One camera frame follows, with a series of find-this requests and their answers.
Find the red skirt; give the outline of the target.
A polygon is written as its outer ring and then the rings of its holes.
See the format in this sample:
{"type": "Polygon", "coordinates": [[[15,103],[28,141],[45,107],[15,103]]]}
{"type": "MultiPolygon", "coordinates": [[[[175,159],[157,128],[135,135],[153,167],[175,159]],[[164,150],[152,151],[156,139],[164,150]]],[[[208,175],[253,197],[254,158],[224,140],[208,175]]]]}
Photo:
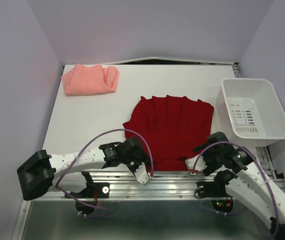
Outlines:
{"type": "Polygon", "coordinates": [[[125,138],[139,133],[146,140],[155,171],[187,171],[185,161],[196,156],[193,149],[211,134],[214,107],[186,96],[141,97],[123,123],[125,138]]]}

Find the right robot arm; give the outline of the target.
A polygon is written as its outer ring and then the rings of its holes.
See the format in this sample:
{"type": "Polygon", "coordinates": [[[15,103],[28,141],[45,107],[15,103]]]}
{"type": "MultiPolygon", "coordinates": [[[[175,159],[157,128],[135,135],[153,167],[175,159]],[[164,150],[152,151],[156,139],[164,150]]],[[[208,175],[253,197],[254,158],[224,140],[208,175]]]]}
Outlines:
{"type": "Polygon", "coordinates": [[[216,173],[213,181],[197,183],[196,198],[233,197],[269,228],[271,239],[285,240],[285,193],[247,148],[216,132],[193,151],[197,156],[186,161],[192,174],[216,173]]]}

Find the pink pleated skirt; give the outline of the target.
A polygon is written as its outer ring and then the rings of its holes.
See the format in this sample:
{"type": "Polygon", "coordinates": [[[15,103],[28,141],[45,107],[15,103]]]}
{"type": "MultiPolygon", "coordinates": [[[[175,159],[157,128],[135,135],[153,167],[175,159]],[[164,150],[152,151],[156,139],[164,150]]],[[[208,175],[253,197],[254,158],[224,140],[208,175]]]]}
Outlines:
{"type": "Polygon", "coordinates": [[[92,96],[116,92],[118,79],[119,71],[114,66],[76,64],[62,75],[61,82],[67,96],[92,96]]]}

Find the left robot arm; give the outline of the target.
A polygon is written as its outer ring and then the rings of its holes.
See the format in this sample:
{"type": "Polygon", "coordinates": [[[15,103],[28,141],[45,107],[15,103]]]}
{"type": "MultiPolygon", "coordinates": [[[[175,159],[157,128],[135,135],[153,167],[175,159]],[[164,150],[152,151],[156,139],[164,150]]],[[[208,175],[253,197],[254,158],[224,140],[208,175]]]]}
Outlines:
{"type": "Polygon", "coordinates": [[[38,199],[47,192],[71,192],[76,198],[89,198],[94,183],[88,170],[101,170],[124,165],[138,183],[151,181],[147,166],[150,157],[137,137],[124,142],[102,144],[81,153],[48,154],[36,151],[17,169],[23,199],[38,199]]]}

